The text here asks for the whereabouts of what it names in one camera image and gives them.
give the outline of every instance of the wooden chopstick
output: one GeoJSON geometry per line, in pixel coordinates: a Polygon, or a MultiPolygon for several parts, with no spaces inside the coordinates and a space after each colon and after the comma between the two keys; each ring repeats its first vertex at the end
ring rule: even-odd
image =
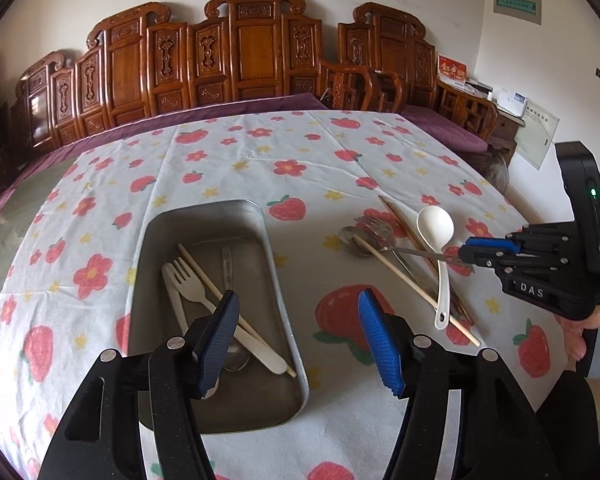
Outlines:
{"type": "MultiPolygon", "coordinates": [[[[398,208],[392,202],[389,202],[387,199],[385,199],[383,196],[378,196],[378,198],[380,199],[380,202],[382,202],[382,204],[384,204],[384,206],[389,210],[389,213],[394,215],[395,220],[398,222],[400,227],[402,227],[402,230],[407,235],[407,238],[409,240],[411,240],[411,243],[413,243],[414,247],[416,247],[416,249],[419,251],[427,251],[427,248],[420,241],[420,238],[418,237],[418,235],[413,231],[413,229],[411,229],[411,226],[400,214],[400,212],[398,211],[398,208]]],[[[426,258],[426,261],[429,264],[429,267],[431,268],[431,270],[433,270],[433,272],[435,272],[435,274],[437,276],[438,275],[438,264],[434,260],[430,260],[429,258],[426,258]]],[[[466,318],[466,320],[469,322],[469,324],[471,326],[475,325],[474,318],[471,317],[471,314],[469,314],[469,311],[464,306],[464,303],[462,302],[460,297],[453,290],[453,287],[449,286],[449,289],[451,292],[451,299],[453,300],[454,305],[456,306],[456,309],[458,310],[458,312],[466,318]]]]}
{"type": "MultiPolygon", "coordinates": [[[[207,288],[211,291],[211,293],[216,298],[218,298],[218,301],[222,300],[222,292],[220,292],[220,290],[215,286],[214,282],[212,282],[211,279],[206,275],[206,272],[204,270],[202,270],[202,267],[200,267],[198,265],[197,261],[193,259],[193,256],[191,256],[191,254],[189,254],[189,251],[187,251],[182,244],[178,244],[178,248],[179,248],[180,252],[182,253],[182,256],[184,256],[187,263],[189,263],[189,265],[193,268],[194,272],[198,275],[198,277],[202,280],[202,282],[207,286],[207,288]]],[[[254,338],[256,338],[258,341],[260,341],[263,345],[266,345],[270,348],[269,343],[264,341],[264,339],[261,338],[260,334],[258,334],[255,331],[253,326],[251,326],[249,323],[247,323],[247,321],[242,316],[238,317],[238,324],[245,330],[245,332],[248,332],[254,338]]],[[[286,373],[288,373],[292,377],[296,377],[298,375],[298,374],[296,374],[295,370],[293,370],[293,368],[291,366],[289,366],[289,364],[286,365],[286,373]]]]}
{"type": "MultiPolygon", "coordinates": [[[[358,235],[353,235],[353,239],[356,243],[363,246],[367,251],[373,254],[378,260],[380,260],[385,266],[391,269],[398,278],[403,280],[407,285],[409,285],[413,290],[415,290],[419,295],[421,295],[430,306],[433,307],[433,310],[436,310],[438,304],[433,301],[429,294],[427,294],[424,290],[422,290],[417,283],[415,283],[409,276],[407,276],[404,272],[398,269],[394,264],[392,264],[389,260],[387,260],[382,254],[376,251],[371,245],[369,245],[365,240],[360,238],[358,235]]],[[[476,339],[476,337],[469,332],[463,325],[460,323],[455,317],[450,316],[449,321],[453,326],[455,326],[462,334],[469,340],[471,343],[479,347],[481,345],[480,341],[476,339]]]]}

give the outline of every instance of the tablecloth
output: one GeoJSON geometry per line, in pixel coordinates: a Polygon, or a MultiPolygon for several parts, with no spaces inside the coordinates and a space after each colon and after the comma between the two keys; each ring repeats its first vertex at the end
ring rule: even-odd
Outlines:
{"type": "MultiPolygon", "coordinates": [[[[126,351],[148,222],[165,210],[247,198],[266,212],[311,393],[304,411],[278,428],[205,436],[215,472],[231,480],[381,478],[406,403],[382,386],[359,327],[342,322],[357,292],[373,285],[414,332],[456,351],[477,348],[453,328],[437,332],[428,304],[373,258],[341,247],[338,229],[355,216],[391,219],[379,194],[411,222],[423,206],[444,207],[456,228],[451,253],[471,235],[501,237],[525,222],[467,164],[393,114],[232,116],[83,153],[35,217],[0,295],[5,455],[35,478],[94,359],[105,348],[126,351]]],[[[404,236],[397,226],[395,233],[404,236]]],[[[554,317],[503,295],[492,270],[450,274],[480,337],[538,407],[566,362],[554,317]]],[[[148,477],[161,478],[152,434],[141,428],[141,436],[148,477]]]]}

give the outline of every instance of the white ladle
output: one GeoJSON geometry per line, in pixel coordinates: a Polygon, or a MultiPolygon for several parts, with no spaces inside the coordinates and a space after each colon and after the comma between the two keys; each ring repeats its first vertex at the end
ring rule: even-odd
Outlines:
{"type": "MultiPolygon", "coordinates": [[[[454,221],[444,209],[437,205],[429,205],[418,213],[416,219],[418,232],[424,242],[435,253],[441,253],[454,235],[454,221]]],[[[434,326],[438,330],[444,330],[449,324],[449,273],[446,263],[438,260],[438,307],[434,326]]]]}

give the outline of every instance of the silver bolt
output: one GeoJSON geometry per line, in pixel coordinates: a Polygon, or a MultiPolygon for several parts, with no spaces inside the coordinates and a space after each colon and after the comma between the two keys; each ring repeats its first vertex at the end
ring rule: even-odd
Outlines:
{"type": "Polygon", "coordinates": [[[103,363],[108,363],[109,361],[113,361],[113,359],[116,358],[116,355],[118,355],[116,351],[113,348],[109,348],[100,354],[100,360],[103,363]]]}
{"type": "Polygon", "coordinates": [[[177,350],[178,348],[182,348],[184,346],[184,339],[180,336],[172,337],[167,341],[167,348],[171,350],[177,350]]]}
{"type": "Polygon", "coordinates": [[[431,339],[425,335],[417,335],[413,338],[413,344],[418,348],[429,348],[431,346],[431,339]]]}
{"type": "Polygon", "coordinates": [[[490,362],[490,363],[494,363],[498,360],[498,353],[495,350],[491,350],[491,348],[485,348],[482,351],[482,357],[490,362]]]}

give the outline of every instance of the rectangular metal container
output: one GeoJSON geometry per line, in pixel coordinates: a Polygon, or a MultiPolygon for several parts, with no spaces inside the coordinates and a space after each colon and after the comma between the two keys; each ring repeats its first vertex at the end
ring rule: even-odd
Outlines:
{"type": "MultiPolygon", "coordinates": [[[[182,335],[160,268],[181,256],[182,243],[222,290],[221,251],[229,246],[234,261],[234,290],[240,314],[296,371],[275,375],[254,356],[238,372],[222,370],[216,393],[192,400],[200,433],[232,433],[284,424],[304,408],[309,386],[282,300],[264,213],[248,200],[229,200],[174,209],[149,222],[138,261],[131,308],[129,355],[150,352],[182,335]]],[[[218,301],[210,291],[206,297],[218,301]]],[[[208,315],[199,303],[182,298],[187,321],[208,315]]],[[[141,422],[152,429],[147,392],[139,395],[141,422]]]]}

